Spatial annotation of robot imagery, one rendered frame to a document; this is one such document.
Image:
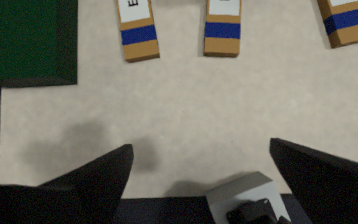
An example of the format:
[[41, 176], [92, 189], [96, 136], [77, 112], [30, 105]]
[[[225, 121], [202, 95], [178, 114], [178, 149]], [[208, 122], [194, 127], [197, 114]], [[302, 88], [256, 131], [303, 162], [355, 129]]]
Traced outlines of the green flat rectangular platform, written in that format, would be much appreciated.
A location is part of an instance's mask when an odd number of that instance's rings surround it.
[[0, 0], [0, 87], [77, 84], [78, 0]]

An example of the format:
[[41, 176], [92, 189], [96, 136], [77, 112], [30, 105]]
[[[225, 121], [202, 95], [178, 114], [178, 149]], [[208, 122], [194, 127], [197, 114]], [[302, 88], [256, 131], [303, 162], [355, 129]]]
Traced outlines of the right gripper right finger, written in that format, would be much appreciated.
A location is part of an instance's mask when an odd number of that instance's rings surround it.
[[269, 154], [312, 224], [358, 224], [358, 162], [277, 137]]

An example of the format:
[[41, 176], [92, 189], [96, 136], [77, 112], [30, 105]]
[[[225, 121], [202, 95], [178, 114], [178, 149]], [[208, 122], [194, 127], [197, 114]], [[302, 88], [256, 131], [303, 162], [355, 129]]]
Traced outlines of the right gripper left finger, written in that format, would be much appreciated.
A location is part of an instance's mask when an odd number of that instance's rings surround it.
[[133, 160], [124, 144], [39, 187], [0, 184], [0, 224], [111, 224]]

